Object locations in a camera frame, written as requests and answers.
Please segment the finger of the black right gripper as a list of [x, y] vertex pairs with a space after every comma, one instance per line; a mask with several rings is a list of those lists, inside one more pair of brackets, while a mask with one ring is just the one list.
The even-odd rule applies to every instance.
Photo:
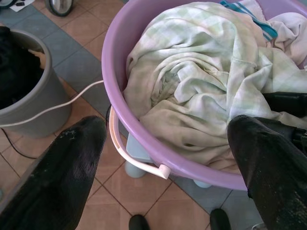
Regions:
[[306, 93], [273, 92], [263, 96], [272, 111], [287, 112], [299, 118], [307, 116]]

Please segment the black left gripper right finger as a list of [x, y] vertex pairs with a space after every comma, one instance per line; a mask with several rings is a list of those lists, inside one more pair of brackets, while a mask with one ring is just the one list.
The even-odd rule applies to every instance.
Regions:
[[307, 131], [239, 115], [227, 128], [248, 196], [269, 230], [307, 228]]

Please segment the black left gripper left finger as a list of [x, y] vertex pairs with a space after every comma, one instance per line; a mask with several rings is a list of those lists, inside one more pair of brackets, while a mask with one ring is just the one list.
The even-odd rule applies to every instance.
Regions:
[[1, 204], [1, 229], [76, 229], [105, 141], [105, 121], [94, 115], [62, 131]]

